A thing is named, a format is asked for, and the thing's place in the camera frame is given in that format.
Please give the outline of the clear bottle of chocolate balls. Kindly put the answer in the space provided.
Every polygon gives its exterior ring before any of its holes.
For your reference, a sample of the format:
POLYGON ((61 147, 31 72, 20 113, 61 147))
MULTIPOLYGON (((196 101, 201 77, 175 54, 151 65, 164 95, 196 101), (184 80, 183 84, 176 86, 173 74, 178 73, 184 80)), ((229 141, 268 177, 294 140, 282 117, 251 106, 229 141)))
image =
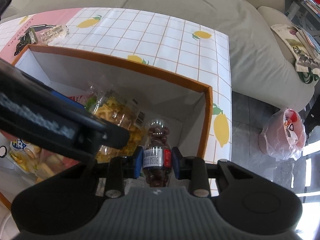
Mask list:
POLYGON ((162 119, 147 124, 147 140, 143 152, 143 172, 150 187, 166 187, 172 169, 170 129, 162 119))

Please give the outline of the yellow cracker packet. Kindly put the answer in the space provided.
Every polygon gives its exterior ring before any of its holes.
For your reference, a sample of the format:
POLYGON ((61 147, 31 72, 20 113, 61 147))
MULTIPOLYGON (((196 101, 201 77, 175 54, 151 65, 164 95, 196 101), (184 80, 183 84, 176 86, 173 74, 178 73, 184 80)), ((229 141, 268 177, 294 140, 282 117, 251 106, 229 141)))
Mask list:
POLYGON ((127 145, 121 149, 101 146, 96 155, 99 163, 108 163, 114 157, 132 156, 136 147, 141 143, 145 131, 142 129, 144 124, 144 113, 139 110, 135 101, 127 101, 116 91, 109 90, 102 95, 92 113, 99 118, 109 121, 121 128, 127 129, 130 137, 127 145))

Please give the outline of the blue yellow snack bag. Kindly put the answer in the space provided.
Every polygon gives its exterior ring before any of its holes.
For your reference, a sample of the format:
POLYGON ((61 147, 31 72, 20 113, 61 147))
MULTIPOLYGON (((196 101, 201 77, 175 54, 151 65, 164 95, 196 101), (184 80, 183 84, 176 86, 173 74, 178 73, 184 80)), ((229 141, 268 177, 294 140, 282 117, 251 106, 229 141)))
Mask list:
POLYGON ((42 148, 22 139, 10 142, 10 157, 26 172, 35 173, 41 152, 42 148))

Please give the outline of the clear bag of fruit chips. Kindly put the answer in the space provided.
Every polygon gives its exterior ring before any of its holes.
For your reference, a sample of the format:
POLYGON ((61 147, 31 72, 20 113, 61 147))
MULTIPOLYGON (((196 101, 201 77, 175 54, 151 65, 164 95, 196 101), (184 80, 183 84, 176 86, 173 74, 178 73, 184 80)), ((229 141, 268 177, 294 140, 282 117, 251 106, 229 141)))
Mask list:
POLYGON ((79 161, 64 157, 63 155, 42 150, 38 164, 35 166, 35 174, 37 176, 36 182, 44 181, 58 173, 61 173, 79 161))

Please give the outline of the red snack packet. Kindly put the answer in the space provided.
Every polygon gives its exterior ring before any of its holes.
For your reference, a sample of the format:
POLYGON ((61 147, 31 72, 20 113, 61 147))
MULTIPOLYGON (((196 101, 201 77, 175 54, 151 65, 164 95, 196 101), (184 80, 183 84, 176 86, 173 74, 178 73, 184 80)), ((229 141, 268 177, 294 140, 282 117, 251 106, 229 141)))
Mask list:
POLYGON ((85 105, 88 99, 87 95, 69 96, 68 98, 81 105, 85 105))

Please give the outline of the orange cardboard box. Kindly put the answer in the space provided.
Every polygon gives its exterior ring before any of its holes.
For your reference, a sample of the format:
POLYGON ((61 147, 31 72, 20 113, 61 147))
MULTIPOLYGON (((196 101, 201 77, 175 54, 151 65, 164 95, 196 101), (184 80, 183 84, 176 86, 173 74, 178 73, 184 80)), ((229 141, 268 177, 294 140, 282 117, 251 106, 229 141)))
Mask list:
POLYGON ((155 118, 168 144, 203 157, 211 121, 209 85, 127 58, 48 46, 27 46, 14 61, 22 71, 100 116, 146 137, 155 118))

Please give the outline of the clear nut bar packet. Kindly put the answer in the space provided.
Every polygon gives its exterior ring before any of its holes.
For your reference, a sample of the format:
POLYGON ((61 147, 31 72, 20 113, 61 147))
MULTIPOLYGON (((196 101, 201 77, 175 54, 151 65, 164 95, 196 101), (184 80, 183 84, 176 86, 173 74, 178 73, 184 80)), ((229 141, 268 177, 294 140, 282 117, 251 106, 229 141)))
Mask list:
POLYGON ((69 34, 66 25, 55 25, 40 33, 41 43, 47 46, 53 46, 64 40, 69 34))

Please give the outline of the dark green snack packet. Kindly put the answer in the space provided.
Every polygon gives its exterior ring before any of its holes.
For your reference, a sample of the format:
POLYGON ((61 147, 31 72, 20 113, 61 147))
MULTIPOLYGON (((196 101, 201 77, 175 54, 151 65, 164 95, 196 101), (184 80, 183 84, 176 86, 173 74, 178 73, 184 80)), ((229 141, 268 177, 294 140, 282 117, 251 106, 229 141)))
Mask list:
POLYGON ((16 50, 14 55, 17 56, 22 49, 29 44, 37 44, 38 39, 35 33, 34 28, 28 29, 27 32, 19 38, 19 42, 16 45, 16 50))

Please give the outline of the pink bin with bag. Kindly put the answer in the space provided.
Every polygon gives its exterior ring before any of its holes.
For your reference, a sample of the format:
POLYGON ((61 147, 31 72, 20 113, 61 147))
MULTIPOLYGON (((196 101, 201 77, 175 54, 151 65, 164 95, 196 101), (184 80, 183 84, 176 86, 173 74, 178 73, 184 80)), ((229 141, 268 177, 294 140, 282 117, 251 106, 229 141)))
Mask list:
POLYGON ((302 119, 298 112, 290 108, 273 114, 258 137, 260 150, 277 161, 299 159, 305 142, 302 119))

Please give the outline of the beige fabric sofa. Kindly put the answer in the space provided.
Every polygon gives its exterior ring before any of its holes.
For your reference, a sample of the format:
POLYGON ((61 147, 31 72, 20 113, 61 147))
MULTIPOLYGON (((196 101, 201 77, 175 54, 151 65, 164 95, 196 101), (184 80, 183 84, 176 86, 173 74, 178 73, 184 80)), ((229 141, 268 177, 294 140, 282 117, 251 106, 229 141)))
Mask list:
POLYGON ((315 92, 313 83, 301 81, 294 56, 271 30, 275 24, 290 24, 285 0, 12 0, 2 18, 80 7, 157 12, 226 34, 232 90, 275 107, 301 111, 315 92))

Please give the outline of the stack of books on sofa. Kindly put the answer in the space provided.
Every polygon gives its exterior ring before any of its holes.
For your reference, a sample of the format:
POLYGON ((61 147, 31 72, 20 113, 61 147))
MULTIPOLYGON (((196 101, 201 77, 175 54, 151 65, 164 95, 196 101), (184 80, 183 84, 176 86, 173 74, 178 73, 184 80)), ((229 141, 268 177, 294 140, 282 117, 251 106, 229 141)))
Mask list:
POLYGON ((306 84, 319 80, 319 44, 303 28, 274 24, 271 29, 284 42, 295 58, 295 70, 306 84))

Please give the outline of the cluttered desk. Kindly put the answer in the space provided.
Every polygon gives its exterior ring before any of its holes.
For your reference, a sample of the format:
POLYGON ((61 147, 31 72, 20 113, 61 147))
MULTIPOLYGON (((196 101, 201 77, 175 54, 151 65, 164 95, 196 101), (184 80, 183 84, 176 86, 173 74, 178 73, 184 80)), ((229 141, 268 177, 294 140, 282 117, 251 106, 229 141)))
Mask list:
POLYGON ((290 0, 285 15, 290 20, 299 20, 300 26, 312 29, 313 23, 319 25, 319 4, 314 0, 290 0))

